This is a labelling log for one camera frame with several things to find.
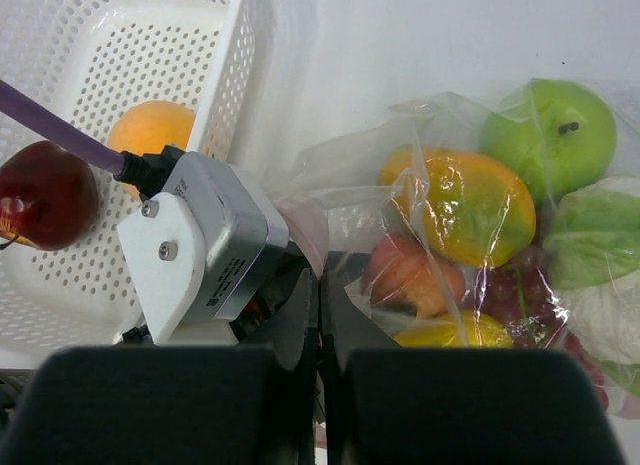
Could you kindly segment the fake peach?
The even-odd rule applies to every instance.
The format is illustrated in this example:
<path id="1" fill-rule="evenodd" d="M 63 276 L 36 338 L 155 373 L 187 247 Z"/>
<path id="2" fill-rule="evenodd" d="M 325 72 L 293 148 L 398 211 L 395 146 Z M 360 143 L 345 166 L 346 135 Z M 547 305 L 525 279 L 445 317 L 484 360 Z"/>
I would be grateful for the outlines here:
<path id="1" fill-rule="evenodd" d="M 466 283 L 449 261 L 430 257 L 409 235 L 392 233 L 374 246 L 360 290 L 374 308 L 429 319 L 447 312 L 449 298 L 459 303 Z"/>

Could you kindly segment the fake orange fruit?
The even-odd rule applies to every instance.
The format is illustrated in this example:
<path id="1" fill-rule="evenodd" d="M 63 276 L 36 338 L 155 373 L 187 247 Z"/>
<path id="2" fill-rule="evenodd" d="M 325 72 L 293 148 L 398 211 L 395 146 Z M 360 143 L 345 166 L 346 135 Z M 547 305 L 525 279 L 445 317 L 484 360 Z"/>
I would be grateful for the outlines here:
<path id="1" fill-rule="evenodd" d="M 143 156 L 160 154 L 167 145 L 186 150 L 195 113 L 185 106 L 161 100 L 141 103 L 125 112 L 111 128 L 110 149 Z"/>

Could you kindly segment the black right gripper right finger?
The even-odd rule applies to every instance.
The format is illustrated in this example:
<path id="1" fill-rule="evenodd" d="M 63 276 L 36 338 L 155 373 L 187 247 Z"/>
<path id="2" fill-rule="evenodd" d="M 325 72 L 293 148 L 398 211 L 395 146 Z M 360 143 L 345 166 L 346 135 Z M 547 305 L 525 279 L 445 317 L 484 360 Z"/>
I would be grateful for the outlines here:
<path id="1" fill-rule="evenodd" d="M 567 354 L 403 348 L 334 276 L 319 285 L 332 464 L 620 464 L 618 441 Z"/>

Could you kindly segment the clear zip top bag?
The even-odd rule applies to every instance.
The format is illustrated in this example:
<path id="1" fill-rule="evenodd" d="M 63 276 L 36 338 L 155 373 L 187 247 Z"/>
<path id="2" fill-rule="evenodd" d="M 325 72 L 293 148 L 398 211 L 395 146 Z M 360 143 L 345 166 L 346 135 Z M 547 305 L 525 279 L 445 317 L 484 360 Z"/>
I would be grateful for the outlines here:
<path id="1" fill-rule="evenodd" d="M 296 241 L 406 347 L 555 349 L 639 415 L 639 86 L 398 103 L 270 167 Z"/>

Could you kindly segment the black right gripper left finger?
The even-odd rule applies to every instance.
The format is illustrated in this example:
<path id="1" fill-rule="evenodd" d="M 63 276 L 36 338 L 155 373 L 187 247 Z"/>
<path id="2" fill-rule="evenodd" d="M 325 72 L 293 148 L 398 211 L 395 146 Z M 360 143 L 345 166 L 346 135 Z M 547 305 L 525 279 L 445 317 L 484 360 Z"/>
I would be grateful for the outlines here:
<path id="1" fill-rule="evenodd" d="M 5 464 L 311 464 L 318 283 L 235 346 L 69 348 L 39 368 Z"/>

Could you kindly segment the fake dark red apple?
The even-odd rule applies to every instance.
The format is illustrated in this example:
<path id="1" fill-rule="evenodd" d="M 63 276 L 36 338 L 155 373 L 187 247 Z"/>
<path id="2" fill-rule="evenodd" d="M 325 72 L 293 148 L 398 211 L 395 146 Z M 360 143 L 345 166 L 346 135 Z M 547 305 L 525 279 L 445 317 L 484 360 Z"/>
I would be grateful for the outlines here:
<path id="1" fill-rule="evenodd" d="M 61 250 L 89 232 L 99 211 L 89 165 L 52 142 L 32 143 L 1 166 L 3 250 Z"/>

